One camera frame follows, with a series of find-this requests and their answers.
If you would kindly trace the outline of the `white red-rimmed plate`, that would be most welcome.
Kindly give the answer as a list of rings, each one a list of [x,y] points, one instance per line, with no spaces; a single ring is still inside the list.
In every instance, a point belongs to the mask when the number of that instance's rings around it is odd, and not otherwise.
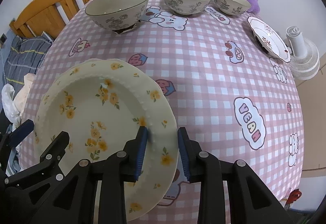
[[[289,63],[290,52],[282,38],[267,23],[254,16],[247,18],[254,37],[274,58]]]

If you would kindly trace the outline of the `scalloped yellow flower plate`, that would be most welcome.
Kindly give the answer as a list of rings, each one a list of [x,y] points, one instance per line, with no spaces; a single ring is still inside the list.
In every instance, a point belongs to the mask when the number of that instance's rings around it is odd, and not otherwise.
[[[108,59],[91,58],[91,59],[88,59],[88,60],[82,62],[82,64],[87,64],[87,63],[91,63],[91,62],[106,61],[106,60],[108,60]]]

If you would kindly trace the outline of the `pink checked tablecloth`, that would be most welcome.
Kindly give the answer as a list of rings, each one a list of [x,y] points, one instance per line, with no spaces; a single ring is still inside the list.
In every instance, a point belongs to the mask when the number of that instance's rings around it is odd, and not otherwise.
[[[259,48],[248,15],[219,22],[208,8],[183,18],[163,0],[149,0],[148,13],[135,30],[117,35],[80,10],[49,49],[24,116],[35,117],[43,94],[74,65],[121,59],[160,85],[178,125],[204,150],[245,160],[280,202],[298,189],[304,128],[296,84],[286,63]]]

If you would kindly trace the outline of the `beige wooden door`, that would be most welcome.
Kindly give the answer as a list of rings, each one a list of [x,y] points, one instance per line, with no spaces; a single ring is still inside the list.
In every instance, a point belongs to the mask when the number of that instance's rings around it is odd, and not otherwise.
[[[325,169],[325,55],[315,77],[296,81],[304,123],[305,171]]]

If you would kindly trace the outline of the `white plastic bag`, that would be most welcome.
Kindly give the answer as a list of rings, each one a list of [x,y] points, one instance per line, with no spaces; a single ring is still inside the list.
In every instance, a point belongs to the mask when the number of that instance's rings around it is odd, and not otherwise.
[[[10,84],[5,84],[1,91],[2,106],[7,119],[11,123],[20,123],[21,108],[14,102],[15,89]]]

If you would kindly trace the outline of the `blue plaid pillow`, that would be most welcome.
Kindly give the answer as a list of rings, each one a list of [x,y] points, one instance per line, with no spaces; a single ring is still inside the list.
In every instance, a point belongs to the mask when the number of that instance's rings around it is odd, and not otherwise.
[[[24,76],[37,73],[53,42],[54,39],[45,32],[33,38],[15,36],[4,63],[3,82],[19,91],[24,85]]]

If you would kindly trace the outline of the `white floor fan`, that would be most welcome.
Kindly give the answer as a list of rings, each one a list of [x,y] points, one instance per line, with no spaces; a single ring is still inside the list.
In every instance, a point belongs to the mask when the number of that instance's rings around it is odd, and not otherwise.
[[[288,27],[286,37],[292,50],[289,67],[293,77],[302,81],[315,77],[320,68],[317,46],[297,26]]]

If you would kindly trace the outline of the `large cream floral plate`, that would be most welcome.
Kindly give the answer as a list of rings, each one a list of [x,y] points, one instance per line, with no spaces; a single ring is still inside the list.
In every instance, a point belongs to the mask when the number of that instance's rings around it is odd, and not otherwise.
[[[164,197],[178,161],[177,125],[160,86],[119,59],[79,64],[45,93],[34,121],[34,153],[41,155],[62,131],[69,134],[60,168],[82,159],[98,162],[123,149],[138,128],[149,131],[141,174],[126,183],[127,220],[153,209]]]

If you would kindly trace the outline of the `wall power socket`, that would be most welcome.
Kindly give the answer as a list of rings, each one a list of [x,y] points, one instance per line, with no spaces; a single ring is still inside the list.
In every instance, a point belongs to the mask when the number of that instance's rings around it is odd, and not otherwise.
[[[0,37],[0,46],[3,46],[4,43],[6,42],[7,40],[7,37],[5,34],[2,34],[1,37]]]

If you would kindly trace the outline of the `small grey floral bowl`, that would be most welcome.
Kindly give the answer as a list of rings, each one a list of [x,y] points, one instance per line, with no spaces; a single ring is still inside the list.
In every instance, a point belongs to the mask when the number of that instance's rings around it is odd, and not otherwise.
[[[248,0],[214,0],[221,12],[231,16],[239,16],[251,8]]]

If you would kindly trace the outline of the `large grey floral bowl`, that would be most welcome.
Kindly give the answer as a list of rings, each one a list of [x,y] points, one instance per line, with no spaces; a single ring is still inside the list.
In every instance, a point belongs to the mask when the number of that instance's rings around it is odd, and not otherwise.
[[[92,0],[86,15],[101,28],[109,31],[125,31],[133,28],[141,19],[149,0]]]

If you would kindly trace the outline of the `red white paper bag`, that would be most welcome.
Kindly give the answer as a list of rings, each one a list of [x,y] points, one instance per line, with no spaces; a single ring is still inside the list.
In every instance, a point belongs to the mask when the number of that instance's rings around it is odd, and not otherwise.
[[[293,191],[291,188],[288,190],[286,196],[281,200],[283,207],[285,210],[288,210],[291,205],[297,201],[302,196],[302,192],[299,189],[294,189]]]

